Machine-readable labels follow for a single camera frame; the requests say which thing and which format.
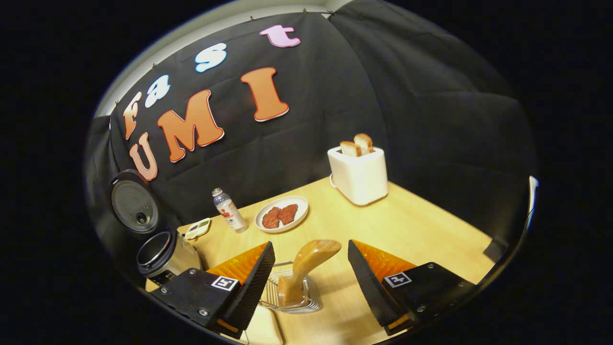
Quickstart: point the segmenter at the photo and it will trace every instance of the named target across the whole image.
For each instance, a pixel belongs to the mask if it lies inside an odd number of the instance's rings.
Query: wire rack
[[[292,261],[277,263],[276,266],[284,266],[293,263]],[[314,312],[321,309],[319,294],[313,281],[306,276],[302,280],[302,291],[304,298],[298,304],[282,307],[279,304],[279,278],[281,276],[291,276],[292,269],[271,273],[266,282],[266,287],[260,299],[260,305],[272,310],[286,312],[288,314],[299,314],[304,312]]]

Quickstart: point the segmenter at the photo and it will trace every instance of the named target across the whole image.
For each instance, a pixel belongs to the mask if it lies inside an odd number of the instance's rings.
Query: bottle
[[[234,231],[241,233],[249,227],[249,224],[243,219],[243,216],[238,213],[238,209],[234,205],[230,196],[224,193],[221,188],[215,188],[212,191],[213,204],[217,207],[217,211],[221,214],[226,223],[228,223]]]

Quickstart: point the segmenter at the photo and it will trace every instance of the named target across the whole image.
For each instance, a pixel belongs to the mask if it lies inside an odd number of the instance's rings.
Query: white toaster
[[[383,150],[360,157],[341,153],[341,147],[328,150],[330,185],[338,189],[352,203],[363,206],[387,195],[387,168]]]

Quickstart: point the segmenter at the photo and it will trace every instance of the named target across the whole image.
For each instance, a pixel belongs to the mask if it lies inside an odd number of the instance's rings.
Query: white plate
[[[283,209],[285,206],[296,204],[298,205],[298,209],[296,210],[296,215],[294,216],[294,221],[289,224],[283,224],[281,220],[279,220],[279,227],[275,229],[267,229],[262,225],[262,219],[273,207],[278,207]],[[256,215],[256,226],[266,232],[266,233],[282,233],[284,231],[288,231],[289,229],[295,227],[300,224],[300,222],[307,216],[308,212],[308,202],[307,199],[301,196],[285,196],[284,198],[277,199],[270,204],[264,206],[260,212]]]

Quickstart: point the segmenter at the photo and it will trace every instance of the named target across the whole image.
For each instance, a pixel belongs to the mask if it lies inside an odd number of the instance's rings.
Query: table
[[[218,215],[211,219],[209,232],[190,243],[204,258],[207,268],[211,268],[267,241],[273,243],[277,263],[293,260],[298,250],[311,240],[340,242],[343,247],[339,253],[309,274],[317,285],[323,308],[309,314],[275,311],[276,319],[287,345],[374,344],[390,336],[371,313],[347,259],[350,239],[418,266],[436,262],[474,284],[494,265],[483,254],[492,240],[490,236],[410,191],[388,184],[386,197],[367,206],[356,206],[332,188],[326,177],[240,208],[249,223],[244,233],[236,234]],[[309,211],[302,223],[278,234],[258,229],[254,219],[259,210],[289,195],[302,196],[309,202]],[[188,227],[182,226],[178,231],[185,233]],[[290,267],[276,267],[273,272]],[[147,291],[156,288],[157,285],[147,280]]]

